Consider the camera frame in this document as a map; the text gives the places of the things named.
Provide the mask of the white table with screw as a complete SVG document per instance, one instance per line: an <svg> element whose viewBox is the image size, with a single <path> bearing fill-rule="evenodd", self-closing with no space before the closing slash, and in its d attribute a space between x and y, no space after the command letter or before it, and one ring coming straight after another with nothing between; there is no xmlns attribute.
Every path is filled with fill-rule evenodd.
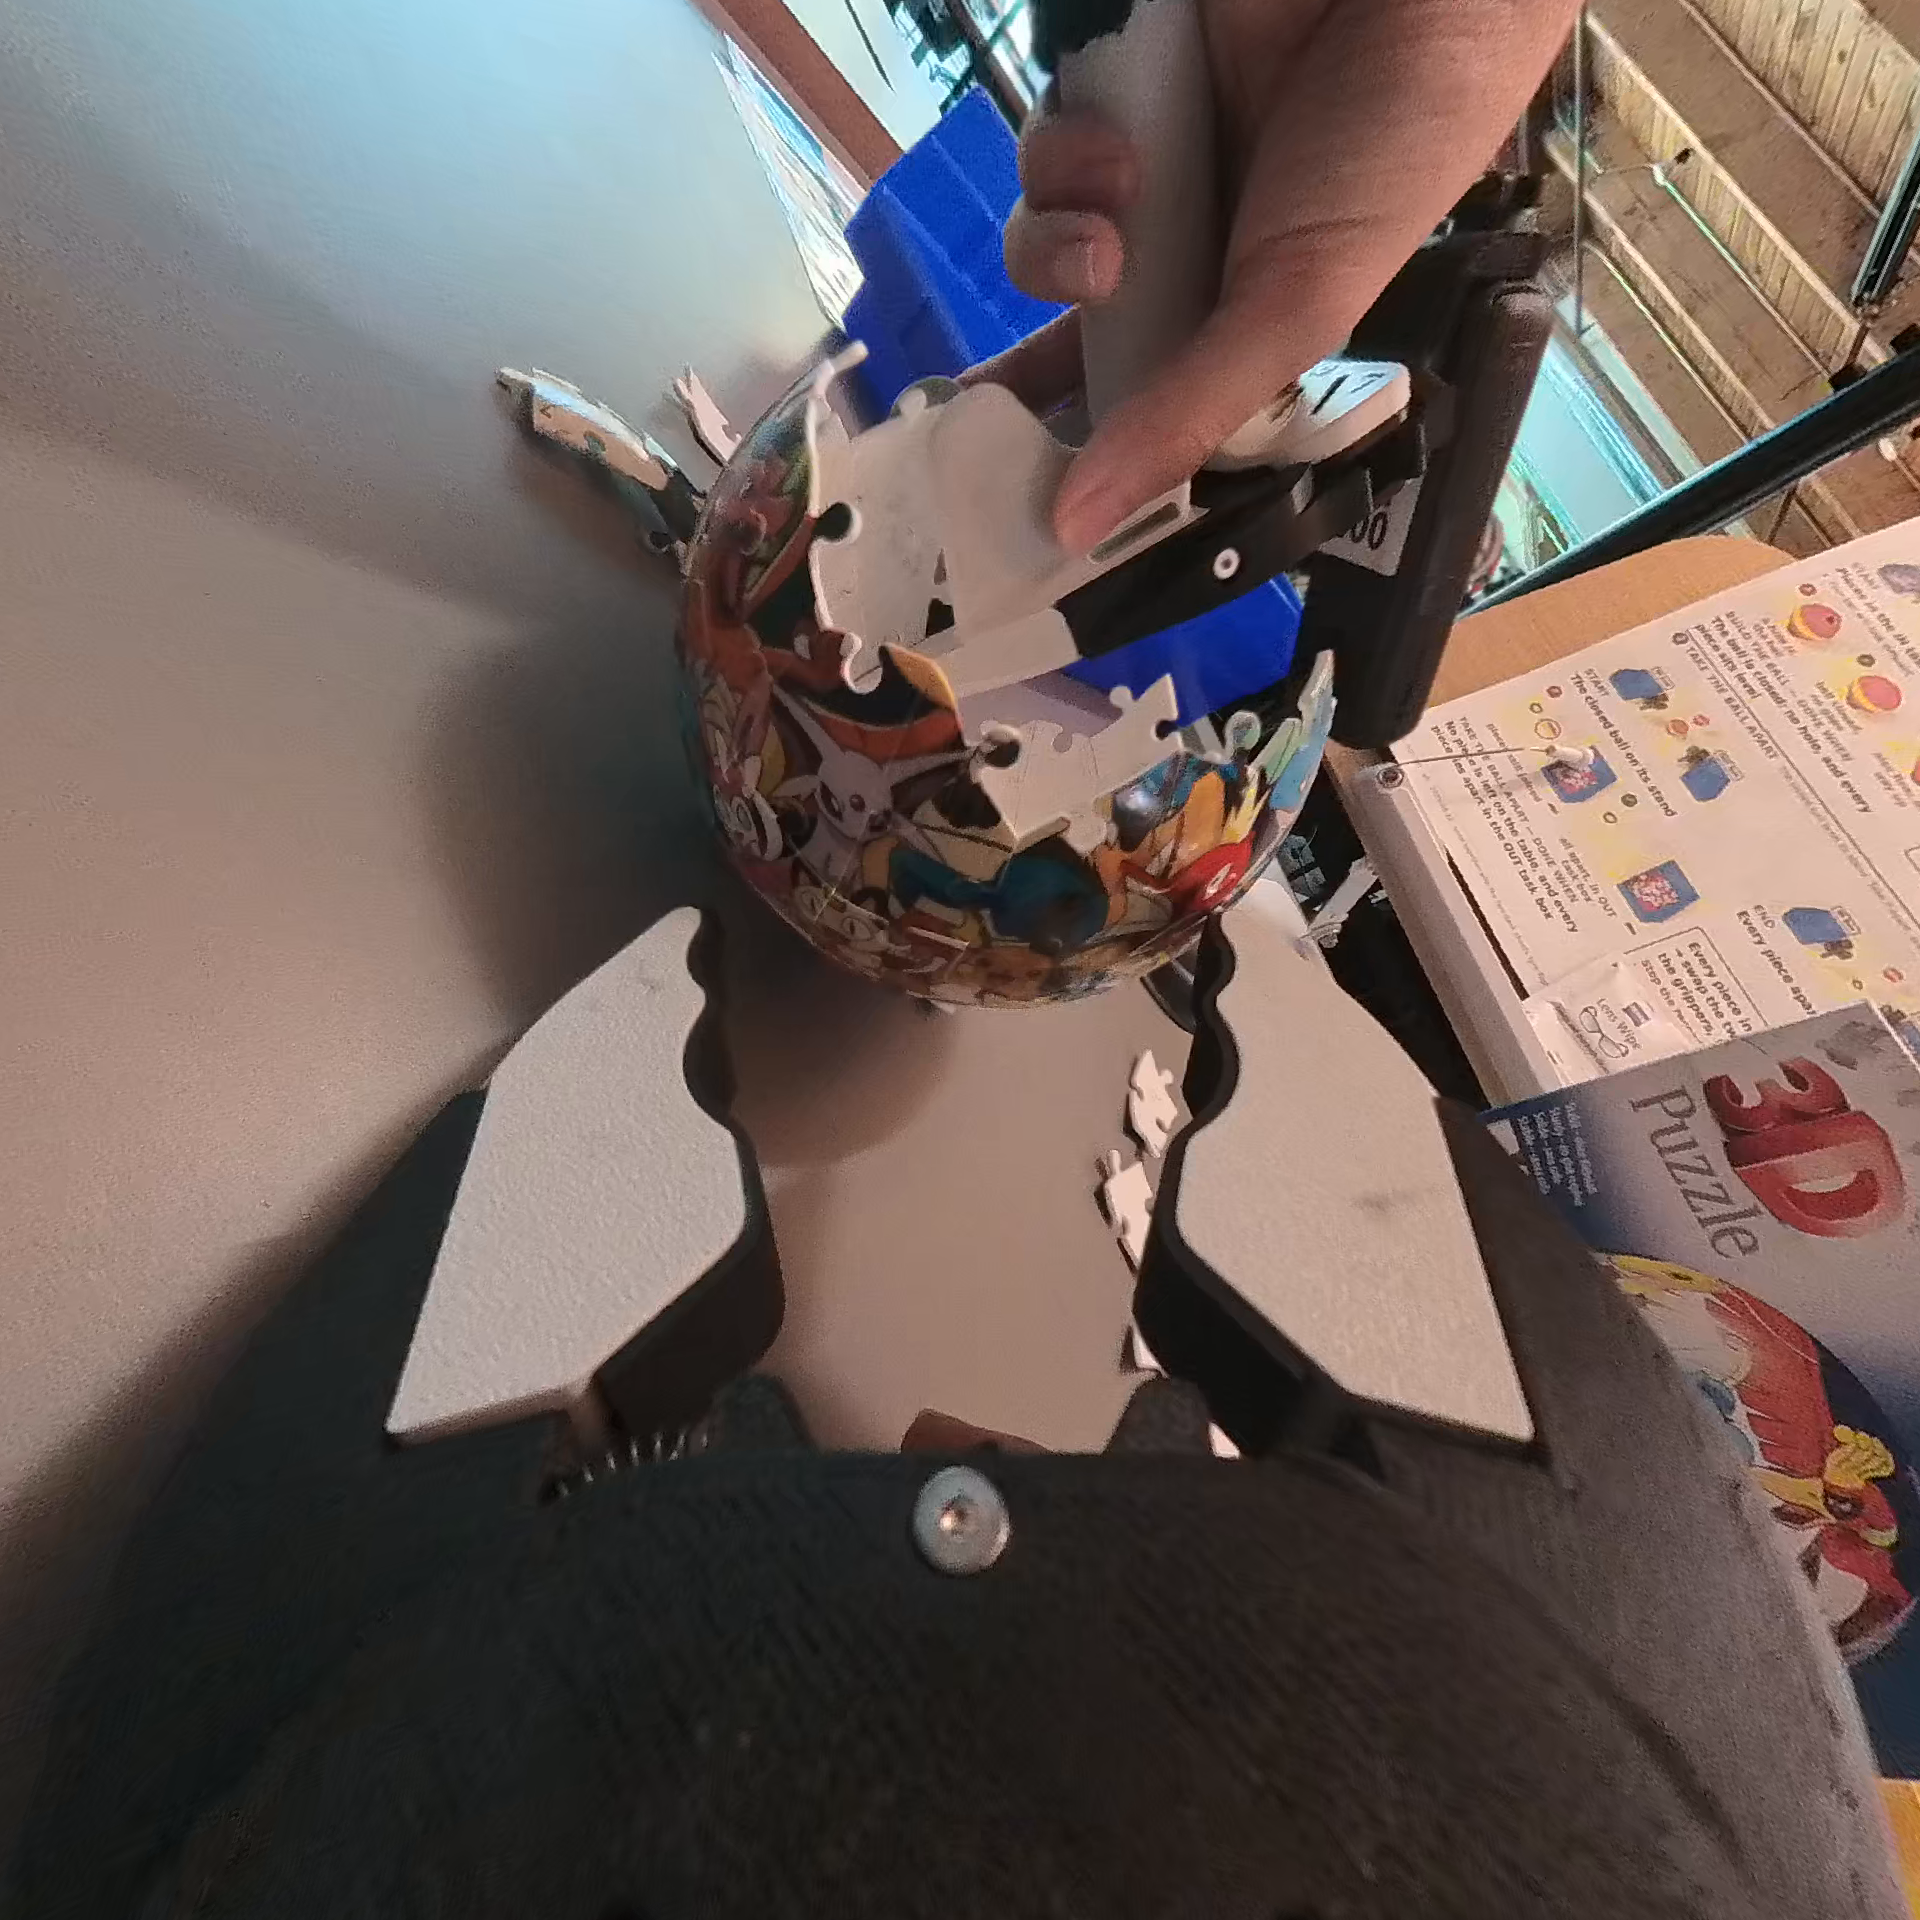
<svg viewBox="0 0 1920 1920"><path fill-rule="evenodd" d="M1411 770L1336 743L1326 748L1326 774L1487 1101L1558 1092L1563 1078L1555 1057L1533 1029L1524 993L1447 846L1427 824Z"/></svg>

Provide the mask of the black tripod pole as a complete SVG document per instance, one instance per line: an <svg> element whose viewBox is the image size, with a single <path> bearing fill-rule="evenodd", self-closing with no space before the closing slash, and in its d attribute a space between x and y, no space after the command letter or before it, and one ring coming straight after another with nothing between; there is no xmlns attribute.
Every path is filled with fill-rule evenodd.
<svg viewBox="0 0 1920 1920"><path fill-rule="evenodd" d="M1918 328L1910 327L1887 362L1846 378L1831 395L1738 454L1700 468L1686 482L1608 525L1608 532L1481 596L1470 612L1502 608L1534 590L1578 578L1671 540L1716 535L1764 499L1793 489L1915 418Z"/></svg>

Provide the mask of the blue plastic bin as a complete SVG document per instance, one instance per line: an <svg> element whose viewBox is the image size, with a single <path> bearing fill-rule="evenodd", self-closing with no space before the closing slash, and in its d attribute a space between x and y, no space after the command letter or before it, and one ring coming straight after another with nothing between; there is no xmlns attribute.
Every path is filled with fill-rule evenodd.
<svg viewBox="0 0 1920 1920"><path fill-rule="evenodd" d="M858 413L884 418L926 377L958 377L1058 316L1004 266L1004 222L1020 195L1016 134L983 89L958 96L864 193L847 222L858 291L843 328L868 346L853 371ZM1171 679L1192 722L1279 684L1303 621L1275 578L1229 603L1066 669L1095 689Z"/></svg>

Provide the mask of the printed instruction sheet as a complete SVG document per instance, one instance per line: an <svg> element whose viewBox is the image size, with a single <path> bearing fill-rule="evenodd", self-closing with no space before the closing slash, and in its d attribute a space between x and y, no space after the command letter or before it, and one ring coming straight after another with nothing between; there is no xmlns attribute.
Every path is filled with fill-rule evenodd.
<svg viewBox="0 0 1920 1920"><path fill-rule="evenodd" d="M1918 1050L1918 521L1437 702L1396 744L1534 1010L1693 1045L1862 1002Z"/></svg>

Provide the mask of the colourful puzzle ball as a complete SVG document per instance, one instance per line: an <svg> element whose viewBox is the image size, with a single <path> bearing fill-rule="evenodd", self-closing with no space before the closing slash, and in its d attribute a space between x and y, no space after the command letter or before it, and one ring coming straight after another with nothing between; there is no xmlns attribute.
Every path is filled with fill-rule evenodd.
<svg viewBox="0 0 1920 1920"><path fill-rule="evenodd" d="M864 353L818 359L757 421L689 543L677 654L714 837L815 950L930 1002L1074 999L1152 973L1303 812L1332 650L1285 707L1272 684L1192 722L1167 675L920 697L897 675L900 525L1037 521L1053 540L1069 448L1020 399L947 378L851 428L833 395Z"/></svg>

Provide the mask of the printed puzzle piece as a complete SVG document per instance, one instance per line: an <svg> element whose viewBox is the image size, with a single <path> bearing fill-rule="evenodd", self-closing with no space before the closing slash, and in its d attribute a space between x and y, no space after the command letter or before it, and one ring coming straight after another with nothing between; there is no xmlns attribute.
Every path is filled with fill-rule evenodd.
<svg viewBox="0 0 1920 1920"><path fill-rule="evenodd" d="M703 486L677 456L556 374L501 364L494 378L521 431L591 468L636 518L643 546L682 571L703 515Z"/></svg>

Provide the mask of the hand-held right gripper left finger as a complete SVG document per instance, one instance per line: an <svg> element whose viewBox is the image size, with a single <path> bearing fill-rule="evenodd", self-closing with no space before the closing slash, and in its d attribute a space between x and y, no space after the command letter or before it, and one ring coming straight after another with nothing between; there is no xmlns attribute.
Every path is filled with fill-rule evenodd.
<svg viewBox="0 0 1920 1920"><path fill-rule="evenodd" d="M384 1431L559 1414L585 1449L689 1449L783 1322L735 1119L721 928L666 910L501 1054L426 1268Z"/></svg>

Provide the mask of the person's left hand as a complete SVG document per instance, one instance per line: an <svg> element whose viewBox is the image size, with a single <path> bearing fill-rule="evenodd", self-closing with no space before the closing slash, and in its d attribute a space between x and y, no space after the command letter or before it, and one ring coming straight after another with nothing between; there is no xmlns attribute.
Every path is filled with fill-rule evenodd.
<svg viewBox="0 0 1920 1920"><path fill-rule="evenodd" d="M1088 551L1332 353L1516 130L1577 1L1203 1L1228 193L1213 308L1053 502Z"/></svg>

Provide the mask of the small white wipe packet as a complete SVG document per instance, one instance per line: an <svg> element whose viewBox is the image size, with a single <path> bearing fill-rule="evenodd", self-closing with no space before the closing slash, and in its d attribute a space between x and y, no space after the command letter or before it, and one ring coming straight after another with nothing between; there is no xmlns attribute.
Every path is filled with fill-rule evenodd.
<svg viewBox="0 0 1920 1920"><path fill-rule="evenodd" d="M1527 993L1520 1014L1563 1085L1652 1060L1664 1032L1656 1010L1613 978L1572 996Z"/></svg>

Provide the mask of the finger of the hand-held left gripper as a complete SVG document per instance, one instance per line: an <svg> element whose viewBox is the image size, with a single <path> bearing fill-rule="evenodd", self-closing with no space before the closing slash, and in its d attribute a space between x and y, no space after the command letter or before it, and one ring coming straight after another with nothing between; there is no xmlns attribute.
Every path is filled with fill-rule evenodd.
<svg viewBox="0 0 1920 1920"><path fill-rule="evenodd" d="M1303 502L1157 502L1063 553L1037 521L897 532L897 675L926 700L968 700L1106 658L1263 587L1312 547Z"/></svg>

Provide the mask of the puzzle box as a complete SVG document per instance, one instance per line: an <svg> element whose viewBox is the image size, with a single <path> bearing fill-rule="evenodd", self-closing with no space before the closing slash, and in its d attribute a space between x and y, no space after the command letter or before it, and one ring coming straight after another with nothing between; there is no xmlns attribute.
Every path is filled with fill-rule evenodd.
<svg viewBox="0 0 1920 1920"><path fill-rule="evenodd" d="M1853 1002L1481 1117L1746 1460L1918 1779L1918 1027Z"/></svg>

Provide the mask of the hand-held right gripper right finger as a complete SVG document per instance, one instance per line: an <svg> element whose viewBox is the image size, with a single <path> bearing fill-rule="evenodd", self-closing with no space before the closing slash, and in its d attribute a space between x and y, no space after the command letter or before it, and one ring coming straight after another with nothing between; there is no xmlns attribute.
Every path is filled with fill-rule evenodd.
<svg viewBox="0 0 1920 1920"><path fill-rule="evenodd" d="M1137 1326L1242 1457L1534 1444L1440 1096L1288 917L1209 924L1184 1100Z"/></svg>

